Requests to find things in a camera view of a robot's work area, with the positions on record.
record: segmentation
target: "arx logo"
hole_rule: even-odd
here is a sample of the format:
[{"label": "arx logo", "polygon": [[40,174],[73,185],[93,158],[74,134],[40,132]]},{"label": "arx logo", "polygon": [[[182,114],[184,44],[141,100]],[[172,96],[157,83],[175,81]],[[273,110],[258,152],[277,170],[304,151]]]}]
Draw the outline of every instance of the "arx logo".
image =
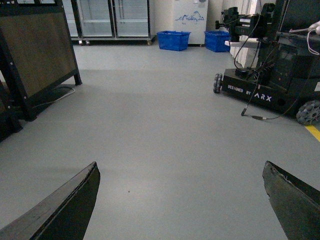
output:
[{"label": "arx logo", "polygon": [[271,99],[272,99],[272,96],[268,96],[268,95],[264,95],[264,94],[259,95],[258,92],[254,95],[254,97],[261,99],[261,100],[265,100],[267,102],[271,102]]}]

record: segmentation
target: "robotic arm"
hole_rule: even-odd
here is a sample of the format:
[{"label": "robotic arm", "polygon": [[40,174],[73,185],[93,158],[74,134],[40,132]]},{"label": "robotic arm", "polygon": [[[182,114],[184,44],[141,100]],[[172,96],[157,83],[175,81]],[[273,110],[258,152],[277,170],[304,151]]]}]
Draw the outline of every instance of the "robotic arm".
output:
[{"label": "robotic arm", "polygon": [[231,7],[221,12],[222,23],[215,21],[215,29],[225,27],[230,34],[230,42],[239,42],[240,36],[245,35],[250,38],[263,38],[268,29],[268,23],[272,21],[272,13],[275,10],[273,3],[263,5],[261,15],[239,14],[237,7]]}]

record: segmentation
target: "glass door refrigerator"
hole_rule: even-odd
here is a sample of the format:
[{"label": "glass door refrigerator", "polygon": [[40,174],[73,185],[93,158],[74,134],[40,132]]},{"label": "glass door refrigerator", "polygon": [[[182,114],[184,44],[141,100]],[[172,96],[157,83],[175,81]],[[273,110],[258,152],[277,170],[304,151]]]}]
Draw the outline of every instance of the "glass door refrigerator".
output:
[{"label": "glass door refrigerator", "polygon": [[83,38],[113,37],[108,0],[77,0]]},{"label": "glass door refrigerator", "polygon": [[154,0],[63,0],[63,3],[71,39],[81,44],[86,41],[88,45],[94,40],[145,40],[150,45],[155,37]]},{"label": "glass door refrigerator", "polygon": [[62,0],[63,8],[66,16],[66,22],[69,27],[70,36],[74,40],[80,40],[80,36],[77,30],[76,18],[74,15],[73,5],[71,0]]},{"label": "glass door refrigerator", "polygon": [[147,0],[113,0],[113,3],[118,38],[149,36]]}]

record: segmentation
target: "white freezer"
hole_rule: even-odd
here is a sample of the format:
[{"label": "white freezer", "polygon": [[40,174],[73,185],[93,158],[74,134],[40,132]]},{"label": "white freezer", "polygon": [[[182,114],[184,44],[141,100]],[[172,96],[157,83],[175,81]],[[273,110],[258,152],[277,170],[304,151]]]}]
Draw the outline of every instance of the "white freezer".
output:
[{"label": "white freezer", "polygon": [[173,30],[191,32],[189,44],[205,44],[208,0],[174,0]]}]

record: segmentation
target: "white wall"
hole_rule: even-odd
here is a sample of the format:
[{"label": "white wall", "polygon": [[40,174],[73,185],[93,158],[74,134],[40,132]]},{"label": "white wall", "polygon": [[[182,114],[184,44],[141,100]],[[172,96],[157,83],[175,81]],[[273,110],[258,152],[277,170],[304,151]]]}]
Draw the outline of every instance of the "white wall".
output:
[{"label": "white wall", "polygon": [[155,32],[173,29],[173,1],[154,0]]},{"label": "white wall", "polygon": [[[173,2],[174,0],[154,0],[156,32],[173,29]],[[215,30],[215,21],[220,20],[221,16],[222,2],[223,0],[208,0],[207,31]]]}]

